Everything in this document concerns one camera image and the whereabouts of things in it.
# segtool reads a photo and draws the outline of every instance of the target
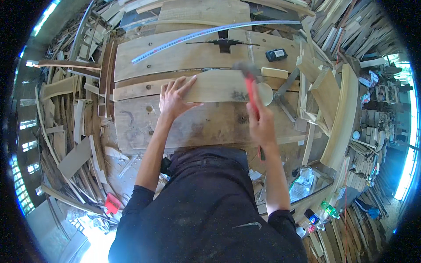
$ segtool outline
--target black tape measure case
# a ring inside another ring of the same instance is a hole
[[[288,54],[285,52],[285,49],[279,48],[274,50],[266,51],[266,58],[269,62],[283,60],[288,57]]]

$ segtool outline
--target measuring tape blade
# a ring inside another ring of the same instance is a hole
[[[160,52],[163,51],[164,49],[170,48],[174,45],[177,45],[181,42],[193,39],[193,38],[197,38],[200,36],[204,36],[210,33],[215,33],[215,32],[219,32],[222,30],[227,30],[227,29],[233,29],[233,28],[238,28],[238,27],[247,27],[247,26],[257,26],[257,25],[268,25],[268,24],[301,24],[300,21],[292,21],[292,20],[268,20],[268,21],[254,21],[254,22],[244,22],[244,23],[237,23],[237,24],[231,24],[231,25],[225,25],[225,26],[220,26],[220,27],[213,27],[213,28],[209,28],[209,29],[205,29],[199,32],[195,32],[183,37],[179,37],[173,41],[170,41],[166,44],[160,45],[157,48],[151,49],[146,53],[141,54],[140,56],[138,56],[137,58],[133,59],[131,62],[132,64],[137,64],[139,62],[141,62],[142,60]]]

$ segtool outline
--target person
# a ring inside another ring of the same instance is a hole
[[[381,213],[380,210],[372,207],[371,205],[368,205],[366,203],[364,203],[362,200],[360,199],[356,199],[355,200],[355,204],[364,212],[366,212],[371,219],[376,219],[376,220],[380,220],[381,219]]]
[[[290,213],[274,116],[253,83],[260,119],[247,103],[250,136],[266,154],[266,223],[257,211],[246,152],[200,147],[175,153],[171,178],[153,200],[165,142],[174,120],[201,103],[183,95],[186,77],[161,87],[161,114],[123,210],[109,262],[307,262]]]

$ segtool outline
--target hammer head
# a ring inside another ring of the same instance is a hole
[[[263,82],[263,77],[260,73],[260,70],[253,63],[239,61],[232,65],[232,69],[241,70],[245,78],[251,77],[256,81],[256,83]]]

